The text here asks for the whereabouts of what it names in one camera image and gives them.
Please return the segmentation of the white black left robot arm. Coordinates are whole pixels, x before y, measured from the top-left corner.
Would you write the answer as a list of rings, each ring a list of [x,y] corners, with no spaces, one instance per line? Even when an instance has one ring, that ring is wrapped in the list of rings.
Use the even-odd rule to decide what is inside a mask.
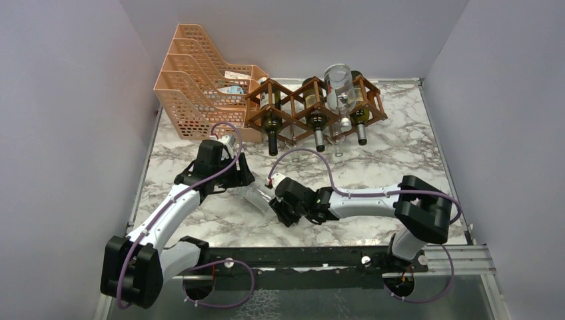
[[[185,218],[209,196],[255,181],[245,154],[235,147],[235,137],[211,136],[199,145],[188,167],[179,173],[163,202],[126,236],[113,236],[105,245],[101,293],[115,298],[117,307],[148,309],[163,284],[189,269],[202,273],[209,267],[208,243],[185,237],[166,248]]]

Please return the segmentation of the clear round jug dark liquid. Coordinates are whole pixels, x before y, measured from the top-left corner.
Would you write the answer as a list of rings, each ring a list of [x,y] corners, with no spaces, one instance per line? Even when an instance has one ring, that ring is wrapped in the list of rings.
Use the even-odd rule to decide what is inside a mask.
[[[324,72],[324,82],[328,107],[338,115],[340,131],[346,133],[352,129],[350,111],[356,103],[350,67],[343,63],[329,66]]]

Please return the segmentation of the clear bottle silver cap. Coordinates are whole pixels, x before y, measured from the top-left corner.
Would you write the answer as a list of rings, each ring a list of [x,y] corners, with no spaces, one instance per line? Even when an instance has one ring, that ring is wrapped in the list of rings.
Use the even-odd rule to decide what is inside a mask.
[[[275,194],[272,189],[265,187],[262,183],[254,182],[248,186],[241,187],[239,195],[260,212],[273,213],[269,203]]]

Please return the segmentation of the clear glass bottle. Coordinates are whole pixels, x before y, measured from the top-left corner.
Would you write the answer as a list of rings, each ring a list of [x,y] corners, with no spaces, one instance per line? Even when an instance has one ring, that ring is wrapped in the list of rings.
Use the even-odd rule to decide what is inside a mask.
[[[329,141],[334,146],[334,156],[342,157],[344,152],[342,148],[342,142],[344,141],[344,136],[340,128],[340,123],[335,122],[329,127]]]
[[[296,114],[296,109],[295,109],[295,105],[294,105],[294,100],[291,99],[289,103],[287,103],[288,105],[288,111],[289,114],[292,116],[295,116]],[[297,128],[294,126],[294,123],[291,123],[287,128],[286,128],[286,134],[287,137],[290,139],[290,142],[286,142],[286,146],[290,149],[290,150],[294,150],[296,148],[299,148],[302,146],[302,142],[301,141],[297,141]],[[298,152],[294,152],[290,154],[291,156],[291,161],[293,163],[299,163],[300,162],[300,155],[298,154]]]

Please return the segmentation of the green wine bottle silver neck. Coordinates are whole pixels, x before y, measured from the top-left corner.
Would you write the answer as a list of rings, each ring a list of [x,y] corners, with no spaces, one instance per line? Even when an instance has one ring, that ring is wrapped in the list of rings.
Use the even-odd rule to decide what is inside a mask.
[[[360,87],[360,85],[354,85],[354,91],[356,95],[356,105],[359,105],[364,101],[363,92],[364,89]],[[366,145],[367,138],[366,138],[366,122],[369,119],[369,111],[366,107],[363,107],[350,115],[352,124],[355,126],[356,134],[358,137],[358,144],[359,145]]]

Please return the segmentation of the dark green wine bottle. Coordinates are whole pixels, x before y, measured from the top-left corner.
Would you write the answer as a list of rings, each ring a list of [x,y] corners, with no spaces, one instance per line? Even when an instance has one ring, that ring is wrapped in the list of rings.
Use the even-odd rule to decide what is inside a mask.
[[[305,90],[302,96],[304,99],[304,106],[307,109],[315,105],[317,99],[319,99],[322,104],[325,103],[322,89],[318,89],[318,91],[316,91],[314,87],[311,87]],[[314,108],[313,111],[306,117],[306,124],[308,128],[314,132],[316,150],[319,153],[322,153],[325,150],[323,131],[327,125],[326,114]]]

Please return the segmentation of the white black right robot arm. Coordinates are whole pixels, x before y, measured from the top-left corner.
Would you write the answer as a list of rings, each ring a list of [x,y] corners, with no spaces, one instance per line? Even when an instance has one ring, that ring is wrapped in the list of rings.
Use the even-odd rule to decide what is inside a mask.
[[[305,187],[282,174],[267,180],[275,192],[271,209],[286,227],[301,218],[321,225],[351,217],[390,217],[403,228],[396,233],[384,254],[386,266],[401,271],[428,244],[443,245],[448,240],[454,200],[413,175],[380,189],[343,189]]]

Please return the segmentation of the green wine bottle white label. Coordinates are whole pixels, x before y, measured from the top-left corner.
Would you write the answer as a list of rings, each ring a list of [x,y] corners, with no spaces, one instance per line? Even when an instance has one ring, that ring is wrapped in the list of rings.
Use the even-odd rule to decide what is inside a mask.
[[[271,97],[274,100],[275,109],[281,110],[281,92],[278,89],[274,89]],[[277,136],[282,130],[282,119],[279,116],[269,112],[263,117],[261,126],[263,132],[267,135],[269,155],[277,156],[279,152]]]

